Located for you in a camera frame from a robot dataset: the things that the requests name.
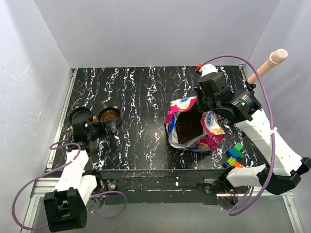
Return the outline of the pink cat food bag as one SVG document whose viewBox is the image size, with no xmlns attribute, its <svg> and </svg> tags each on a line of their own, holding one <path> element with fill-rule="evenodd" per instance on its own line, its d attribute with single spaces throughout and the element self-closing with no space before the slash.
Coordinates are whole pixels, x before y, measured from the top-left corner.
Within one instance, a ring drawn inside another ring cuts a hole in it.
<svg viewBox="0 0 311 233">
<path fill-rule="evenodd" d="M 168 141 L 175 149 L 212 154 L 225 132 L 211 111 L 199 111 L 197 100 L 185 97 L 170 102 L 164 122 Z"/>
</svg>

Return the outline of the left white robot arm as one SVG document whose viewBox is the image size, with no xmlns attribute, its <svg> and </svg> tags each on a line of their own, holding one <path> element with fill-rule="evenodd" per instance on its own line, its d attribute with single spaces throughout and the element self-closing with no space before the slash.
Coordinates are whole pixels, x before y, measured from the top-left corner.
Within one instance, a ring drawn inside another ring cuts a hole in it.
<svg viewBox="0 0 311 233">
<path fill-rule="evenodd" d="M 44 196 L 48 227 L 51 232 L 84 228 L 87 222 L 86 204 L 92 194 L 103 190 L 103 181 L 98 172 L 85 171 L 89 160 L 90 142 L 114 134 L 121 124 L 120 117 L 93 116 L 72 117 L 73 142 L 65 144 L 66 164 L 60 180 L 52 192 Z"/>
</svg>

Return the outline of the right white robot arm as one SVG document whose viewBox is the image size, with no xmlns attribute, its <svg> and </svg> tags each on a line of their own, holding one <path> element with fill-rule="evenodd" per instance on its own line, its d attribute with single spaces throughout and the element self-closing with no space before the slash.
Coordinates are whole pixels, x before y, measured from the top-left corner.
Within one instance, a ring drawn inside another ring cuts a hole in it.
<svg viewBox="0 0 311 233">
<path fill-rule="evenodd" d="M 222 73 L 202 75 L 195 88 L 201 112 L 213 111 L 250 138 L 267 163 L 256 167 L 231 167 L 220 177 L 220 188 L 231 193 L 240 186 L 262 186 L 274 195 L 294 189 L 311 168 L 310 158 L 295 153 L 268 120 L 254 92 L 232 92 Z"/>
</svg>

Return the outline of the clear plastic scoop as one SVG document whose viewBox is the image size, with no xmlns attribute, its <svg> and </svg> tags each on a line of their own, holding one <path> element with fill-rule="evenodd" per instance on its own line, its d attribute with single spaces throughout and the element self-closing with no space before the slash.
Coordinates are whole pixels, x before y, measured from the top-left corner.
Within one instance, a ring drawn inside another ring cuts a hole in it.
<svg viewBox="0 0 311 233">
<path fill-rule="evenodd" d="M 115 122 L 111 122 L 110 123 L 110 129 L 111 129 L 111 132 L 112 133 L 116 133 L 117 132 L 117 129 L 118 129 L 118 126 Z"/>
</svg>

